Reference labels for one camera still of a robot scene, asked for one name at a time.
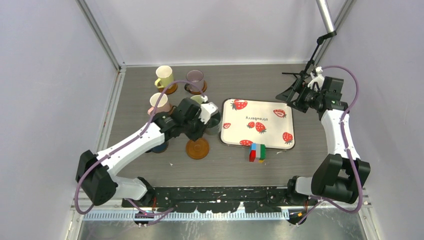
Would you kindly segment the light green mug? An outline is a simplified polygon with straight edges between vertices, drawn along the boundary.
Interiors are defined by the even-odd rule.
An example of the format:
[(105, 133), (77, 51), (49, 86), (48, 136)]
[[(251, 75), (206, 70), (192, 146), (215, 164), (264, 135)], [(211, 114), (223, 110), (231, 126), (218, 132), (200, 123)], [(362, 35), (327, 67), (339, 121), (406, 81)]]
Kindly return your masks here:
[(203, 96), (203, 95), (193, 95), (193, 96), (190, 97), (190, 99), (192, 99), (193, 101), (195, 101), (199, 105), (205, 104), (205, 103), (208, 102), (208, 97)]

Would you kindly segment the pink mug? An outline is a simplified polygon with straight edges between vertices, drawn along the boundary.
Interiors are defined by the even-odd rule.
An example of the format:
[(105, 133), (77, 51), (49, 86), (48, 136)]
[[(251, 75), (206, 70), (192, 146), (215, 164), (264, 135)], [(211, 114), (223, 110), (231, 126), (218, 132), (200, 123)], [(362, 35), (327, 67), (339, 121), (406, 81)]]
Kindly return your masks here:
[(154, 109), (156, 109), (155, 113), (161, 113), (161, 112), (170, 112), (172, 110), (172, 105), (170, 104), (168, 96), (161, 92), (153, 94), (150, 99), (149, 103), (151, 105), (150, 109), (147, 111), (148, 115), (152, 115)]

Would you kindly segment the cream tray with black rim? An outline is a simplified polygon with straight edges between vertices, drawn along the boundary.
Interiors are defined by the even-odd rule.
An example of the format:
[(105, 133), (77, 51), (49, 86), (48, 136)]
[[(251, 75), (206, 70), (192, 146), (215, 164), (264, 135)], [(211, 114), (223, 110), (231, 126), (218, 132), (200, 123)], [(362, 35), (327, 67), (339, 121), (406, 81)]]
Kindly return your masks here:
[(228, 98), (222, 103), (219, 138), (229, 146), (263, 144), (268, 149), (295, 146), (293, 110), (286, 103)]

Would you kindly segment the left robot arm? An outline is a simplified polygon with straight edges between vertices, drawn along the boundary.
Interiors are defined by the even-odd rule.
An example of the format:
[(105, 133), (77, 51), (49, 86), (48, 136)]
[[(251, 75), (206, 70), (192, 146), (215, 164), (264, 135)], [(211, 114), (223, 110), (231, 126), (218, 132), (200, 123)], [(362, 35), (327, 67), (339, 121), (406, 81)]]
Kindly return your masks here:
[(181, 134), (190, 140), (200, 139), (208, 129), (219, 126), (218, 107), (201, 97), (201, 102), (184, 98), (171, 113), (156, 113), (151, 122), (119, 143), (93, 153), (80, 155), (75, 180), (93, 206), (100, 206), (112, 198), (132, 199), (141, 207), (153, 202), (153, 193), (140, 177), (119, 177), (118, 173), (133, 160), (149, 150)]

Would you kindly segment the multicolour toy brick block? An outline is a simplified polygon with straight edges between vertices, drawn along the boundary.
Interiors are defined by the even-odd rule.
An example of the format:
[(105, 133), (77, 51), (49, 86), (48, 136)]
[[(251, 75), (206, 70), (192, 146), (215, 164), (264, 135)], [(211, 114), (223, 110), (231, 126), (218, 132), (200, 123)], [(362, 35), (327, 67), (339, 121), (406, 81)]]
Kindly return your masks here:
[(266, 158), (266, 146), (264, 144), (252, 143), (249, 148), (249, 162), (263, 163)]

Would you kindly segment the cream mug yellow handle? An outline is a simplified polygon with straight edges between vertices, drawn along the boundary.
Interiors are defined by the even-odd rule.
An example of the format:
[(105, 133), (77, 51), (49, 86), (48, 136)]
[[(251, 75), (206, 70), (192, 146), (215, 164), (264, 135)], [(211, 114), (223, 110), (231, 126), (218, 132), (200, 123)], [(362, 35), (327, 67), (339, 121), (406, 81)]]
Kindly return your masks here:
[(159, 66), (156, 69), (155, 74), (157, 80), (154, 82), (154, 85), (158, 90), (166, 88), (174, 81), (173, 70), (168, 65)]

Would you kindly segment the lilac mug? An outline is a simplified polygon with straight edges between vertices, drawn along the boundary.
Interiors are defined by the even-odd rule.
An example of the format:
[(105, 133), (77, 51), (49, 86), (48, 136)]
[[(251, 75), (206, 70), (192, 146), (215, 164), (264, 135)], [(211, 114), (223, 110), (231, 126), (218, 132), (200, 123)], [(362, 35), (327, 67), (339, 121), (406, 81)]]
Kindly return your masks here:
[(204, 85), (204, 73), (200, 70), (191, 70), (186, 74), (186, 80), (198, 89), (202, 89)]

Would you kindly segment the dark green mug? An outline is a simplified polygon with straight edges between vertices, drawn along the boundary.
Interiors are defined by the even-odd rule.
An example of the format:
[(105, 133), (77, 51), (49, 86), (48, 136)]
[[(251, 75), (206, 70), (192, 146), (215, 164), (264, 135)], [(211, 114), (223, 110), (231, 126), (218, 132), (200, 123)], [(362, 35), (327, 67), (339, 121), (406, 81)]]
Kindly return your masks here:
[(211, 118), (209, 119), (206, 128), (204, 130), (204, 134), (206, 135), (217, 135), (222, 128), (222, 115), (221, 113), (218, 111), (217, 113), (215, 113), (214, 115), (211, 116)]

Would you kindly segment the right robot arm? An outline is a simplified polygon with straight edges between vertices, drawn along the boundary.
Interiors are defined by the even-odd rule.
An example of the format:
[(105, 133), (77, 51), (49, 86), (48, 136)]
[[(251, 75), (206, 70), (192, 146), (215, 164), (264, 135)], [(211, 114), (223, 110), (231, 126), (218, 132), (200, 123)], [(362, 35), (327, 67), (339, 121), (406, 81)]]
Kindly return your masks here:
[(348, 103), (341, 100), (344, 80), (302, 77), (275, 98), (300, 112), (316, 110), (326, 137), (327, 156), (311, 177), (294, 176), (287, 183), (285, 198), (299, 205), (309, 196), (353, 204), (360, 195), (371, 166), (357, 153), (350, 128)]

